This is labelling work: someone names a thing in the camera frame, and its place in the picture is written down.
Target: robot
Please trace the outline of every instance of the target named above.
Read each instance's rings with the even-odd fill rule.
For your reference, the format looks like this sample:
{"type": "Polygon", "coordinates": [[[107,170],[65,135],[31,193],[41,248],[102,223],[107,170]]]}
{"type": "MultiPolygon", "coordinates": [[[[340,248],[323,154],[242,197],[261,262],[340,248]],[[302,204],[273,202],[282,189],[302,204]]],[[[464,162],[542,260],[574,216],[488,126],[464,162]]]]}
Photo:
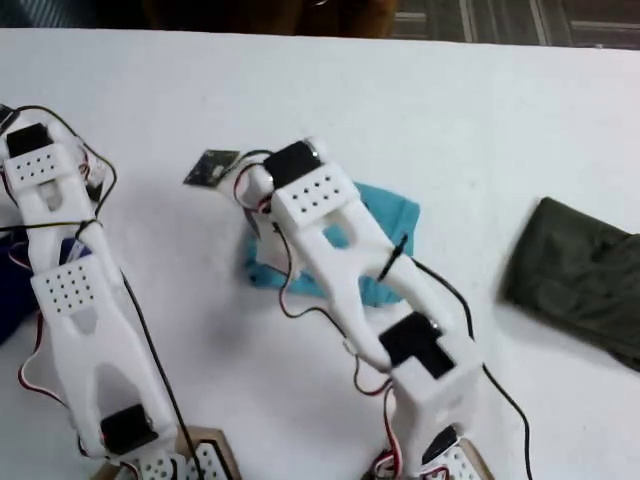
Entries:
{"type": "MultiPolygon", "coordinates": [[[[144,466],[159,463],[167,466],[168,478],[214,478],[200,465],[161,368],[158,378],[153,364],[159,360],[143,318],[151,355],[124,314],[131,301],[141,311],[97,218],[111,187],[92,203],[86,174],[91,165],[106,163],[115,180],[113,166],[44,107],[0,109],[0,136],[6,188],[28,233],[32,286],[51,331],[81,451],[133,465],[139,478],[152,478],[144,466]],[[70,252],[61,255],[69,243],[70,252]],[[189,463],[175,452],[172,409],[189,445],[189,463]]],[[[393,391],[396,398],[395,415],[386,424],[389,450],[374,462],[375,478],[427,478],[433,473],[425,470],[428,449],[447,429],[463,433],[472,418],[483,367],[473,339],[456,327],[425,269],[403,253],[403,245],[390,242],[353,182],[322,148],[303,140],[269,152],[264,161],[254,159],[243,156],[225,174],[235,179],[232,197],[259,233],[258,259],[286,272],[283,311],[292,315],[283,296],[307,269],[328,298],[326,310],[312,309],[336,326],[358,360],[388,375],[381,388],[363,393],[384,394],[386,400],[393,391]],[[347,248],[335,248],[325,237],[333,224],[346,232],[347,248]],[[362,275],[392,287],[411,313],[376,331],[360,298],[362,275]],[[380,473],[385,464],[387,472],[380,473]]]]}
{"type": "Polygon", "coordinates": [[[459,433],[469,425],[482,360],[424,273],[402,245],[391,243],[353,182],[314,143],[296,142],[262,162],[245,155],[235,165],[231,196],[253,218],[258,260],[287,273],[281,306],[288,284],[307,269],[328,298],[328,308],[317,309],[358,359],[389,376],[383,387],[368,392],[387,396],[393,389],[396,397],[387,429],[391,454],[377,460],[392,462],[393,478],[426,478],[423,457],[436,437],[452,425],[459,433]],[[334,247],[323,233],[336,224],[346,232],[347,248],[334,247]],[[360,297],[363,275],[392,287],[412,312],[375,331],[360,297]]]}

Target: navy blue fabric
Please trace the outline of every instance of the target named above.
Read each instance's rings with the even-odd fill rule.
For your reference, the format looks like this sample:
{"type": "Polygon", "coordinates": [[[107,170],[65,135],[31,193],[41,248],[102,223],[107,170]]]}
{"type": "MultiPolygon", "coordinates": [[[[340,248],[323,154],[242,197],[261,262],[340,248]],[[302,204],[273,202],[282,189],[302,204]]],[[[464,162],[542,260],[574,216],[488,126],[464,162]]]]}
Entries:
{"type": "Polygon", "coordinates": [[[9,252],[18,260],[29,264],[25,233],[0,238],[0,344],[15,332],[22,320],[38,309],[31,289],[31,271],[9,259],[9,252]]]}

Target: black wire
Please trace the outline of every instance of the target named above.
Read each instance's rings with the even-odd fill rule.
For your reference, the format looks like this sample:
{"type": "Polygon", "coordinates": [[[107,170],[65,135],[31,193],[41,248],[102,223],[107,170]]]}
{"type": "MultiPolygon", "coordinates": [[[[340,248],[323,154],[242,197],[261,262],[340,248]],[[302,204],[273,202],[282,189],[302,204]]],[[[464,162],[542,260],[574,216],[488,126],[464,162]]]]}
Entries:
{"type": "Polygon", "coordinates": [[[309,307],[300,313],[291,313],[287,311],[287,308],[284,305],[283,299],[284,299],[284,294],[287,289],[287,286],[291,281],[291,276],[293,275],[293,259],[291,256],[291,248],[289,247],[289,242],[287,242],[287,239],[284,237],[284,234],[282,233],[280,226],[277,223],[274,223],[273,228],[278,233],[278,235],[280,235],[280,238],[282,239],[282,243],[284,244],[284,248],[287,251],[287,263],[288,263],[287,276],[285,278],[285,282],[282,284],[282,287],[280,287],[280,290],[278,292],[278,301],[280,303],[280,308],[282,309],[282,313],[284,313],[289,318],[300,318],[303,315],[306,315],[307,313],[310,313],[310,312],[319,312],[322,315],[324,315],[333,324],[334,327],[336,327],[336,330],[340,332],[340,335],[342,335],[343,338],[347,338],[347,336],[344,333],[344,330],[342,330],[340,325],[338,325],[338,323],[333,319],[331,314],[322,307],[309,307]]]}
{"type": "Polygon", "coordinates": [[[187,446],[189,447],[189,453],[191,454],[191,457],[193,458],[193,461],[196,465],[196,469],[198,471],[198,477],[200,477],[200,480],[204,480],[204,473],[202,471],[202,468],[200,467],[200,461],[198,460],[196,449],[193,446],[191,435],[189,434],[189,430],[187,429],[187,426],[185,425],[184,420],[182,418],[182,413],[180,412],[180,408],[178,407],[178,402],[176,401],[176,397],[173,394],[171,383],[169,382],[169,379],[167,378],[167,374],[165,373],[164,368],[162,367],[162,363],[160,362],[160,357],[158,356],[158,352],[156,351],[156,347],[151,338],[151,333],[149,333],[149,328],[147,327],[147,322],[144,319],[142,308],[140,307],[140,304],[138,303],[138,299],[133,293],[133,289],[131,288],[131,285],[129,284],[129,281],[127,280],[127,277],[125,276],[124,273],[122,273],[122,279],[124,280],[124,286],[127,289],[129,296],[131,297],[133,306],[135,307],[136,312],[138,314],[138,318],[140,319],[140,324],[142,325],[142,331],[144,332],[144,336],[147,340],[147,343],[149,344],[149,350],[151,351],[151,355],[153,356],[153,361],[155,362],[156,367],[158,368],[158,372],[160,373],[160,377],[162,378],[162,383],[164,383],[164,387],[167,390],[167,394],[169,395],[169,400],[171,401],[171,405],[173,406],[173,409],[176,412],[176,417],[178,418],[178,424],[180,425],[180,430],[182,430],[184,439],[186,440],[187,446]]]}
{"type": "Polygon", "coordinates": [[[62,123],[67,128],[67,130],[71,132],[71,134],[74,137],[78,138],[78,140],[80,140],[82,145],[87,150],[89,150],[98,160],[100,160],[101,162],[104,162],[104,164],[109,167],[109,170],[111,170],[111,175],[113,175],[113,180],[111,181],[111,185],[109,185],[109,188],[107,189],[105,194],[102,196],[102,198],[98,202],[98,206],[96,207],[96,218],[97,218],[98,214],[102,210],[102,207],[104,206],[104,203],[107,201],[107,198],[109,198],[109,195],[111,195],[111,192],[113,192],[113,189],[115,188],[116,183],[118,183],[118,173],[116,172],[116,168],[113,166],[113,164],[109,160],[107,160],[105,157],[103,157],[98,152],[96,152],[93,149],[93,147],[91,147],[91,145],[89,145],[80,135],[78,135],[78,133],[73,129],[73,127],[71,127],[71,125],[69,125],[69,123],[67,123],[67,121],[64,118],[62,118],[60,115],[58,115],[56,112],[54,112],[50,108],[47,108],[43,105],[23,105],[21,107],[16,108],[16,111],[18,112],[24,112],[27,110],[40,110],[42,112],[46,112],[49,115],[53,116],[56,120],[62,123]]]}
{"type": "Polygon", "coordinates": [[[229,165],[224,173],[222,174],[222,176],[226,175],[227,173],[229,173],[231,170],[233,170],[234,168],[236,168],[240,162],[242,162],[243,160],[246,160],[247,158],[251,158],[251,157],[255,157],[257,155],[273,155],[273,152],[271,150],[266,150],[264,148],[261,149],[257,149],[257,150],[249,150],[247,153],[242,154],[241,156],[239,156],[237,159],[235,159],[233,161],[233,163],[231,165],[229,165]]]}
{"type": "Polygon", "coordinates": [[[11,193],[11,189],[9,188],[9,182],[7,182],[7,174],[5,173],[4,168],[2,168],[1,166],[0,166],[0,176],[2,176],[2,184],[4,185],[4,191],[7,192],[7,195],[9,196],[13,204],[17,207],[18,202],[16,202],[15,197],[11,193]]]}
{"type": "Polygon", "coordinates": [[[20,230],[35,230],[37,228],[80,226],[83,223],[87,223],[87,222],[91,222],[91,221],[93,221],[93,220],[85,220],[85,221],[82,221],[82,222],[36,223],[35,225],[10,225],[8,227],[0,227],[0,233],[2,233],[2,232],[19,232],[20,230]]]}
{"type": "MultiPolygon", "coordinates": [[[[445,280],[441,275],[431,270],[429,267],[423,265],[415,258],[412,258],[413,263],[416,267],[422,270],[424,273],[429,275],[438,281],[444,288],[449,290],[451,294],[458,299],[458,301],[462,304],[462,308],[464,309],[464,315],[467,320],[467,330],[469,332],[469,337],[475,340],[473,333],[473,320],[471,317],[471,309],[469,308],[469,304],[467,300],[462,296],[462,294],[447,280],[445,280]]],[[[533,474],[531,473],[531,455],[530,455],[530,447],[531,447],[531,427],[529,426],[529,420],[527,419],[527,415],[524,413],[520,405],[507,393],[507,391],[498,383],[493,374],[489,371],[489,368],[486,364],[482,364],[482,371],[487,376],[489,381],[493,384],[494,387],[500,392],[500,394],[509,402],[509,404],[513,407],[513,409],[518,412],[520,418],[522,418],[522,423],[524,424],[524,463],[525,468],[527,469],[527,478],[529,480],[533,480],[533,474]]]]}
{"type": "MultiPolygon", "coordinates": [[[[84,220],[81,222],[52,222],[52,223],[43,223],[43,224],[37,224],[37,225],[14,225],[14,226],[10,226],[10,227],[0,227],[0,232],[8,232],[8,231],[16,231],[16,230],[29,230],[29,229],[35,229],[35,228],[47,228],[47,227],[59,227],[59,226],[66,226],[66,225],[77,225],[80,228],[78,229],[78,232],[76,233],[76,238],[80,236],[80,234],[82,233],[82,231],[87,228],[89,225],[91,225],[92,223],[100,223],[98,222],[98,214],[100,213],[100,210],[102,209],[102,207],[104,206],[105,202],[107,201],[107,199],[109,198],[109,196],[111,195],[111,192],[113,191],[113,189],[116,186],[116,183],[118,182],[118,172],[116,171],[115,166],[109,161],[107,160],[104,156],[100,155],[98,152],[96,152],[80,135],[78,135],[78,133],[73,129],[73,127],[71,127],[71,125],[69,125],[69,123],[67,123],[60,115],[58,115],[56,112],[54,112],[53,110],[51,110],[50,108],[44,107],[42,105],[24,105],[22,107],[18,107],[16,109],[16,111],[19,112],[23,112],[23,111],[27,111],[27,110],[40,110],[43,112],[48,113],[49,115],[53,116],[54,118],[56,118],[60,123],[62,123],[68,130],[69,132],[75,136],[76,138],[78,138],[80,140],[80,142],[82,143],[82,145],[89,150],[96,158],[98,158],[100,161],[104,162],[109,169],[111,170],[111,174],[113,175],[113,180],[111,182],[111,184],[109,185],[109,188],[107,189],[107,191],[105,192],[105,194],[103,195],[102,199],[98,202],[98,205],[96,207],[95,210],[95,218],[90,219],[90,220],[84,220]]],[[[162,367],[162,363],[160,362],[160,358],[158,356],[158,353],[156,351],[155,345],[153,343],[153,340],[151,338],[151,334],[149,332],[149,329],[147,327],[147,322],[144,319],[144,314],[142,313],[142,308],[140,307],[140,304],[138,303],[138,299],[136,298],[135,294],[133,293],[133,289],[131,288],[131,285],[129,284],[129,281],[127,280],[127,277],[124,275],[124,273],[122,273],[122,278],[124,281],[124,285],[127,289],[127,292],[129,293],[129,296],[131,297],[131,301],[133,302],[133,305],[136,309],[136,312],[138,314],[138,318],[140,319],[140,324],[142,325],[142,330],[144,332],[144,336],[147,340],[147,343],[149,345],[149,350],[151,351],[151,355],[153,356],[153,360],[156,364],[156,367],[158,368],[158,372],[160,373],[160,377],[162,378],[162,382],[164,383],[164,386],[167,390],[167,394],[169,396],[169,399],[171,401],[171,404],[173,406],[173,409],[176,413],[176,417],[178,418],[178,423],[180,425],[180,429],[182,430],[182,434],[184,435],[185,441],[187,442],[187,446],[189,448],[189,453],[191,454],[193,461],[195,463],[197,472],[198,472],[198,477],[200,478],[200,480],[204,480],[204,473],[202,470],[202,467],[200,466],[200,461],[198,459],[195,447],[193,445],[193,441],[191,439],[191,435],[189,434],[189,430],[187,429],[184,420],[182,418],[182,413],[180,411],[180,408],[178,407],[178,402],[176,401],[175,395],[173,394],[173,389],[171,388],[171,384],[169,382],[169,379],[167,378],[167,375],[164,371],[164,368],[162,367]]]]}

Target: floor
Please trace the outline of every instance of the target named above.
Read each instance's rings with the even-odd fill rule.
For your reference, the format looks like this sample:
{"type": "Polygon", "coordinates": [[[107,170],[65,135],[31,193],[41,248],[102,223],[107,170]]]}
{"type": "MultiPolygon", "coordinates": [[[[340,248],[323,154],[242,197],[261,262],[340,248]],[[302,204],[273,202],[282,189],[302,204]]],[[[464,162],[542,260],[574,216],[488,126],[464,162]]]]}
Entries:
{"type": "Polygon", "coordinates": [[[640,49],[640,0],[399,0],[393,37],[640,49]]]}

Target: perforated plate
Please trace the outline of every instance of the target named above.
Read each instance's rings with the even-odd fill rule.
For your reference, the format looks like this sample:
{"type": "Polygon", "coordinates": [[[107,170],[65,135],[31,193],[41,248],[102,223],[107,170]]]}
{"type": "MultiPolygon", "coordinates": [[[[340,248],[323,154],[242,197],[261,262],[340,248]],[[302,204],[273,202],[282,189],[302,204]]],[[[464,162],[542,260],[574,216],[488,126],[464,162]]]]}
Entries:
{"type": "Polygon", "coordinates": [[[100,295],[98,283],[105,282],[99,269],[95,255],[88,255],[34,276],[31,283],[44,316],[69,316],[93,306],[100,295]]]}
{"type": "Polygon", "coordinates": [[[359,196],[340,167],[328,163],[276,190],[271,208],[288,229],[300,229],[359,196]]]}
{"type": "Polygon", "coordinates": [[[69,150],[59,143],[10,158],[5,161],[5,169],[14,192],[74,172],[73,158],[69,150]]]}
{"type": "MultiPolygon", "coordinates": [[[[218,457],[215,447],[210,443],[201,443],[196,448],[196,455],[200,461],[200,467],[204,473],[204,480],[231,480],[222,467],[222,461],[218,457]]],[[[187,479],[198,480],[198,471],[193,459],[187,464],[187,479]]]]}
{"type": "Polygon", "coordinates": [[[156,453],[140,461],[140,475],[142,480],[184,480],[186,463],[182,455],[156,453]]]}
{"type": "MultiPolygon", "coordinates": [[[[471,460],[469,460],[459,444],[452,445],[439,457],[429,462],[422,471],[428,472],[440,466],[445,466],[449,469],[449,480],[482,480],[484,478],[476,471],[471,460]]],[[[425,478],[439,480],[443,476],[440,474],[440,476],[432,475],[425,478]]]]}

